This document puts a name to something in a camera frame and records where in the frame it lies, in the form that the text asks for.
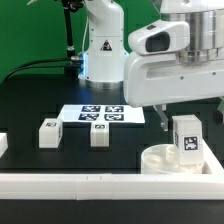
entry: white block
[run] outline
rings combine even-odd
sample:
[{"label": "white block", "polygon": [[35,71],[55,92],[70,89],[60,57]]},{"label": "white block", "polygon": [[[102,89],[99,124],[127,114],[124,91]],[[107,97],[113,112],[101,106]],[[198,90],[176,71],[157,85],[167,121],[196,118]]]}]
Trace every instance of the white block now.
[{"label": "white block", "polygon": [[6,133],[0,133],[0,157],[5,153],[8,148],[8,141]]},{"label": "white block", "polygon": [[40,148],[58,148],[63,135],[60,119],[45,119],[39,129]]},{"label": "white block", "polygon": [[202,124],[195,115],[173,117],[173,139],[180,165],[204,163]]},{"label": "white block", "polygon": [[91,147],[109,147],[109,122],[94,121],[90,131]]}]

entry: white border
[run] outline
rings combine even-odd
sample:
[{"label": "white border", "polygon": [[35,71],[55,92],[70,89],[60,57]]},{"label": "white border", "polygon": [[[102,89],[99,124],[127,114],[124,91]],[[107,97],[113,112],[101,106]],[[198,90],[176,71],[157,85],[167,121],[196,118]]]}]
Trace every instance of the white border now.
[{"label": "white border", "polygon": [[224,199],[224,170],[204,144],[208,174],[0,174],[0,199]]}]

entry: cable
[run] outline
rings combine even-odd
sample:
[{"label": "cable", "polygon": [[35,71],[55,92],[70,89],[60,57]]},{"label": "cable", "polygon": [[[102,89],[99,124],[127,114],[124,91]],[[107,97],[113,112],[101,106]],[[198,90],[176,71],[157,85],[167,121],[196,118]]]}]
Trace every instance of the cable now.
[{"label": "cable", "polygon": [[4,78],[4,82],[9,80],[16,72],[19,72],[19,71],[23,71],[23,70],[29,70],[29,69],[43,69],[43,68],[64,68],[65,66],[64,65],[60,65],[60,66],[41,66],[41,67],[37,67],[37,66],[34,66],[34,67],[21,67],[21,68],[16,68],[14,69],[13,71],[11,71],[5,78]]},{"label": "cable", "polygon": [[86,35],[87,35],[87,30],[88,30],[88,27],[89,27],[89,15],[88,15],[88,8],[87,8],[87,5],[85,3],[85,0],[83,0],[83,5],[85,6],[86,8],[86,13],[87,13],[87,18],[86,18],[86,26],[85,26],[85,31],[84,31],[84,35],[83,35],[83,41],[82,41],[82,51],[78,54],[82,54],[85,52],[85,42],[86,42]]},{"label": "cable", "polygon": [[159,9],[156,7],[155,2],[152,3],[153,7],[155,8],[155,10],[157,11],[157,13],[160,15],[161,18],[161,12],[159,11]]},{"label": "cable", "polygon": [[31,62],[28,62],[26,64],[23,64],[23,65],[19,66],[18,68],[24,68],[24,67],[28,67],[28,66],[36,65],[36,64],[60,62],[60,61],[71,61],[71,59],[70,58],[55,58],[55,59],[45,59],[45,60],[31,61]]}]

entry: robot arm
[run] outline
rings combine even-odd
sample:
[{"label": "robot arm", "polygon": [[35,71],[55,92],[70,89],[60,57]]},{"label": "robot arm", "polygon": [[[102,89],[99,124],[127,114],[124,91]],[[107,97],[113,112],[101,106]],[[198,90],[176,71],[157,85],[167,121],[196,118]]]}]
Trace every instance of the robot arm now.
[{"label": "robot arm", "polygon": [[83,53],[84,69],[79,74],[81,84],[115,89],[123,85],[124,65],[128,53],[123,46],[124,12],[111,0],[61,0],[67,28],[68,56],[75,54],[70,12],[86,6],[89,20],[89,49]]},{"label": "robot arm", "polygon": [[133,107],[224,95],[224,3],[163,0],[161,20],[129,36],[124,95]]}]

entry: black surface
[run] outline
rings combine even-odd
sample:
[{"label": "black surface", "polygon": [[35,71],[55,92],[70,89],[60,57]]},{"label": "black surface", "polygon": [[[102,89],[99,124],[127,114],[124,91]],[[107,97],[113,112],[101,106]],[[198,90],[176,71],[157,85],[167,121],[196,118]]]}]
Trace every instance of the black surface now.
[{"label": "black surface", "polygon": [[[167,115],[195,114],[203,135],[218,159],[224,159],[224,127],[213,111],[219,99],[168,105]],[[110,125],[110,147],[91,148],[90,124],[64,125],[57,150],[38,149],[38,130],[55,118],[64,104],[124,104],[121,90],[80,87],[70,78],[19,77],[0,86],[0,128],[9,148],[0,159],[1,172],[138,173],[141,152],[148,146],[172,143],[160,118],[144,108],[146,123]],[[223,201],[0,201],[0,223],[223,223]]]}]

